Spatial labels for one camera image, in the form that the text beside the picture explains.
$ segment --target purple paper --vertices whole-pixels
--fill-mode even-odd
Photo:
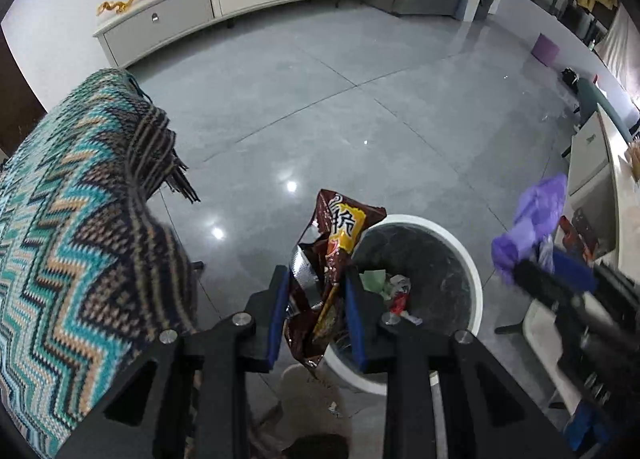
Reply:
[[[516,262],[528,259],[534,248],[556,229],[565,197],[564,174],[544,179],[520,196],[513,228],[491,243],[495,269],[506,283],[513,283],[511,272]]]

